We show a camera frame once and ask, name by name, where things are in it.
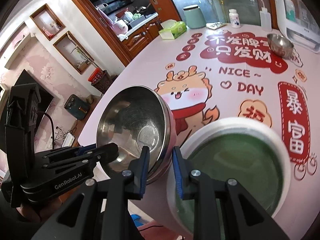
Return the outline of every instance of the television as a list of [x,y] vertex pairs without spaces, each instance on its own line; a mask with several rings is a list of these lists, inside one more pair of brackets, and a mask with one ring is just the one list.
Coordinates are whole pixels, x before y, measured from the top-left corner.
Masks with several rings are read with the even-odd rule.
[[[30,83],[37,83],[39,87],[39,93],[41,97],[41,102],[38,105],[38,111],[46,112],[49,108],[49,105],[54,99],[54,96],[51,95],[45,88],[43,88],[25,69],[22,71],[21,75],[18,77],[15,85],[23,85],[23,84],[30,84]],[[5,129],[4,125],[7,123],[7,108],[8,108],[8,100],[4,106],[0,117],[0,149],[7,153],[5,147]],[[35,134],[39,128],[40,122],[44,117],[43,114],[39,114],[37,121],[36,121],[36,129]]]

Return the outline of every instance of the screw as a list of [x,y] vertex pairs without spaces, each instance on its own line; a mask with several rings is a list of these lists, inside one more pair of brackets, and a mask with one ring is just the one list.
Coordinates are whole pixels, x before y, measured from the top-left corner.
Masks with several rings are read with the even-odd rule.
[[235,179],[228,179],[228,184],[231,186],[237,185],[237,181]]
[[92,186],[94,183],[95,183],[94,179],[87,179],[87,180],[85,181],[85,184],[86,184],[87,186]]
[[132,174],[132,171],[130,171],[130,170],[124,170],[124,171],[122,171],[122,175],[123,175],[124,177],[129,177],[129,176],[131,176],[131,174]]
[[198,177],[200,176],[201,174],[201,171],[198,171],[198,170],[192,170],[191,171],[191,175],[194,176],[194,177]]

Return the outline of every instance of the dark green air fryer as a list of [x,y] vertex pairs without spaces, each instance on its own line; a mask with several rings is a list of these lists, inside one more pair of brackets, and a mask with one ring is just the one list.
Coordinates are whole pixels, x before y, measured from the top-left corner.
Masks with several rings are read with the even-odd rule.
[[72,94],[66,101],[64,109],[66,109],[76,119],[83,120],[90,110],[90,104]]

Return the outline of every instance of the human hand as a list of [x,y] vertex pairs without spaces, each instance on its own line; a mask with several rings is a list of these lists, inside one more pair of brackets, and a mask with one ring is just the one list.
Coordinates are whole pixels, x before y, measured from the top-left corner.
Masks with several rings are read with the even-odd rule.
[[31,222],[44,222],[46,221],[54,212],[58,210],[62,202],[60,198],[55,198],[49,201],[44,208],[42,208],[39,214],[34,211],[34,209],[28,204],[21,204],[17,211],[26,219]]

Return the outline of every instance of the pink wallpaper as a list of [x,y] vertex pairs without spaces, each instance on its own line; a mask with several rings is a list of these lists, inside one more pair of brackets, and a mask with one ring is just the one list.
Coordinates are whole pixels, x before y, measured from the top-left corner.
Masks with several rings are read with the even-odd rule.
[[[66,100],[71,94],[85,99],[90,95],[89,91],[76,81],[36,38],[28,42],[9,70],[0,68],[0,83],[8,87],[13,86],[24,69],[55,97],[49,106],[48,114],[52,117],[54,128],[58,126],[67,132],[76,119],[63,108]],[[35,137],[35,152],[46,150],[50,135],[50,121],[44,117]],[[61,144],[62,139],[59,139],[56,147],[60,147]],[[0,169],[5,172],[8,169],[3,152],[0,152]]]

